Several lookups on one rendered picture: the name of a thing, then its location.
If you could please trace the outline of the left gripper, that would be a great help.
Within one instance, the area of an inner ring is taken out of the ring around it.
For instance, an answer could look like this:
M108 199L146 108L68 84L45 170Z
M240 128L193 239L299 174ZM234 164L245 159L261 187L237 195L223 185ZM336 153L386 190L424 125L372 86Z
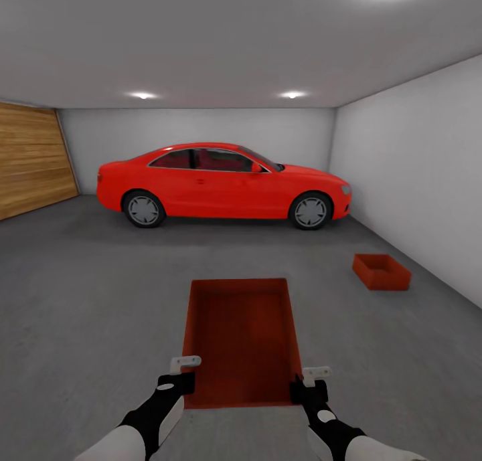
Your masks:
M181 375L162 375L158 378L158 387L168 381L178 381L182 386L182 394L188 395L195 391L195 372L182 373Z

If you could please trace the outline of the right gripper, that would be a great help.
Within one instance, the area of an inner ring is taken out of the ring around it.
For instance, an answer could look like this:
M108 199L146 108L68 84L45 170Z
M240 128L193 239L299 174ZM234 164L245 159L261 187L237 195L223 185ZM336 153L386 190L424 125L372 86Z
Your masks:
M327 384L324 380L315 380L314 387L306 387L299 379L289 383L290 396L293 405L303 405L311 397L323 398L328 402Z

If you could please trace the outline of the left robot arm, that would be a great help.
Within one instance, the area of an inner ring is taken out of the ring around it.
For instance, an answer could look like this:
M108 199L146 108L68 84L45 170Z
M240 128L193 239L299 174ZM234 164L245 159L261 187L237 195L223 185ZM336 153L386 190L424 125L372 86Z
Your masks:
M200 356L174 357L169 375L158 378L155 395L102 440L71 461L149 461L181 419L183 395L195 391L195 372L181 368L197 367Z

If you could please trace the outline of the storage box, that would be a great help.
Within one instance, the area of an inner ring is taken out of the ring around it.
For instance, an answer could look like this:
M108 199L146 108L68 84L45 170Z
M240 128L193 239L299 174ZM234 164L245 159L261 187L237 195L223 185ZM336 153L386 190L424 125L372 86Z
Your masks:
M352 270L369 290L407 291L412 277L390 255L355 255Z
M194 355L183 409L293 405L303 375L287 279L193 280L182 357Z

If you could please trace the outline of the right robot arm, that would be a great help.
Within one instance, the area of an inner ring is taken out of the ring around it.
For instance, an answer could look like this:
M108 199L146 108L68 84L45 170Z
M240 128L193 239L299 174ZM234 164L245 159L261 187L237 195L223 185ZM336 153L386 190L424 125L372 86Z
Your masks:
M293 405L303 405L309 418L308 437L321 461L430 461L414 452L399 450L368 437L359 428L339 421L326 404L330 367L302 368L303 381L289 383Z

